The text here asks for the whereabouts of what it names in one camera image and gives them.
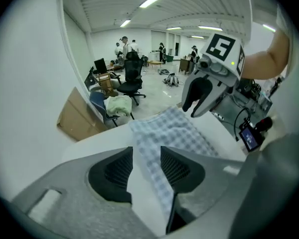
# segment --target floor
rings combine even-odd
[[[161,68],[156,65],[142,68],[143,85],[139,92],[145,94],[146,98],[136,97],[139,106],[132,100],[132,114],[136,120],[158,114],[181,102],[183,83],[188,75],[184,75],[184,72],[178,72],[179,62],[179,60],[168,62],[162,65]],[[157,72],[158,69],[167,69],[170,73],[175,73],[178,76],[179,86],[166,86],[162,81],[167,78],[167,75],[160,75]],[[118,125],[123,125],[131,119],[131,117],[121,117],[116,122]],[[108,128],[115,127],[112,121],[107,121],[106,125]]]

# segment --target checkered cloth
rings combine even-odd
[[[164,216],[168,220],[173,201],[173,189],[160,167],[160,147],[175,147],[210,156],[218,156],[218,153],[190,123],[185,114],[176,108],[168,108],[150,119],[134,120],[129,125],[153,180]]]

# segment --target computer monitor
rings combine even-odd
[[[107,72],[106,65],[103,58],[94,61],[94,64],[98,74],[105,74]]]

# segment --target ceiling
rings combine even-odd
[[[208,37],[213,31],[198,28],[199,25],[204,25],[221,27],[225,33],[235,35],[244,42],[250,39],[250,0],[158,0],[147,8],[139,8],[144,1],[146,0],[64,0],[64,3],[69,8],[80,2],[80,17],[84,13],[84,24],[88,25],[91,32],[120,28],[126,19],[131,19],[126,28],[166,30],[167,27],[180,26],[182,30],[170,32]],[[265,11],[267,18],[272,18],[274,22],[277,10],[274,2],[251,2],[253,12],[256,12],[253,14],[259,17]]]

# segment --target cardboard box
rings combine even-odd
[[[108,128],[74,88],[57,120],[57,126],[77,141],[106,131]]]

